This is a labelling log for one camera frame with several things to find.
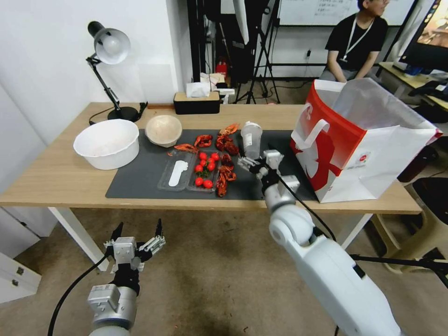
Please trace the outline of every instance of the tissue box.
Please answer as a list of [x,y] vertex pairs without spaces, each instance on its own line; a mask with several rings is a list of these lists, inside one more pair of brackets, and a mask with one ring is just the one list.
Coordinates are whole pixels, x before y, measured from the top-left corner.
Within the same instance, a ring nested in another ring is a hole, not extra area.
[[185,92],[178,92],[174,96],[176,114],[213,114],[219,113],[219,93],[210,92],[208,97],[188,98]]

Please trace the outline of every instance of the lamp base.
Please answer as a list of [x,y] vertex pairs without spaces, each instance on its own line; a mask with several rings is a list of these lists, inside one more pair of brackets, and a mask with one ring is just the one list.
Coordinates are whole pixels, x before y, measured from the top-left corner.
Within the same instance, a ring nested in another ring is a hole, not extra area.
[[130,106],[120,107],[121,111],[112,110],[107,115],[107,118],[110,119],[124,119],[132,122],[137,121],[139,118],[139,113],[136,109]]

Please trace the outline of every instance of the person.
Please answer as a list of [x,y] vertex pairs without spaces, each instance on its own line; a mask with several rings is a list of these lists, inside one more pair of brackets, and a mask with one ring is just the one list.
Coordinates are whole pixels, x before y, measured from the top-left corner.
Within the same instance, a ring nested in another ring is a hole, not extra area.
[[359,12],[343,19],[325,47],[327,67],[319,79],[345,83],[363,78],[378,57],[387,33],[381,15],[389,0],[357,0]]

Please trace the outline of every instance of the black t-shirt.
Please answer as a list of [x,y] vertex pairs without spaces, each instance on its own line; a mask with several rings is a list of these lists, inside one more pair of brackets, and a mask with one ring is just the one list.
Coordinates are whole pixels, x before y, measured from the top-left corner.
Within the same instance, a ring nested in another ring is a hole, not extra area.
[[[342,69],[346,70],[361,69],[371,51],[381,51],[387,32],[386,20],[381,17],[376,17],[369,32],[347,54],[347,62],[343,62],[341,61],[341,58],[344,57],[345,51],[347,50],[347,44],[349,43],[350,33],[355,17],[356,14],[353,14],[339,22],[331,32],[327,45],[325,46],[326,50],[339,51],[337,62],[341,65]],[[356,41],[366,32],[366,30],[367,29],[362,29],[356,25],[350,46],[356,43]]]

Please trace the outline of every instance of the paper bag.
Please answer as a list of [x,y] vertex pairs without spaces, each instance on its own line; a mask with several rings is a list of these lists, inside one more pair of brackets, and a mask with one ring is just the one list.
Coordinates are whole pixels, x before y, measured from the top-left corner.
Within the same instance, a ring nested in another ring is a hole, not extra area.
[[376,199],[441,132],[369,78],[315,80],[291,148],[320,202]]

